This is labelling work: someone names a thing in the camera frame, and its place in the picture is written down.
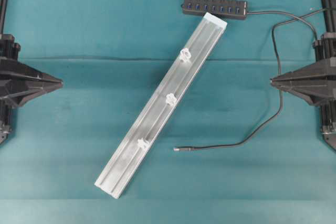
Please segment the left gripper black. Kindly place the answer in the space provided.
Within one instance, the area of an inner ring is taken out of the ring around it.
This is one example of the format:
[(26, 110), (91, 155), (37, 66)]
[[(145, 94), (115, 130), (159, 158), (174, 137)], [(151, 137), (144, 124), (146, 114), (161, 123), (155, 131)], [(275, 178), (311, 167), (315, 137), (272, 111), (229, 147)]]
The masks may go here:
[(63, 81), (17, 60), (1, 60), (1, 101), (12, 108), (23, 106), (28, 96), (47, 94), (63, 87)]

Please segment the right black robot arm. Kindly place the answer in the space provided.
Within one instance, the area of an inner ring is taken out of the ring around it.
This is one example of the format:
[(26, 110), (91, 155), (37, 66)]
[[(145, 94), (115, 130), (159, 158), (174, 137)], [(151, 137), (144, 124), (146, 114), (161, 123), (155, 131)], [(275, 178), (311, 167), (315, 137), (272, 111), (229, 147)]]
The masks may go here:
[(326, 32), (313, 42), (316, 62), (272, 78), (271, 85), (318, 106), (324, 141), (335, 149), (335, 0), (321, 0)]

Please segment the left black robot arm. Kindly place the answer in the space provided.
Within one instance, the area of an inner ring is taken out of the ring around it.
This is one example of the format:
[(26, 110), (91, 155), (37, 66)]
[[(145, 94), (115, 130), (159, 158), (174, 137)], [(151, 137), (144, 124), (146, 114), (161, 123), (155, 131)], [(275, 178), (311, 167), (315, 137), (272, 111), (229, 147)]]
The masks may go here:
[(1, 143), (12, 131), (12, 112), (28, 101), (63, 87), (63, 81), (18, 61), (21, 49), (3, 33), (7, 0), (1, 0)]

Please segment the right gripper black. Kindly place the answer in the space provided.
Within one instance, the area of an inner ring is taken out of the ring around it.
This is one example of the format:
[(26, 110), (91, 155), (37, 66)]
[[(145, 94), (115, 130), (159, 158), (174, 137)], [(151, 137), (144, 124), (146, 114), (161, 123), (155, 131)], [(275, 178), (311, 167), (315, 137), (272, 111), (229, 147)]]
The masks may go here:
[(271, 86), (291, 93), (311, 106), (335, 100), (335, 61), (318, 61), (270, 79)]

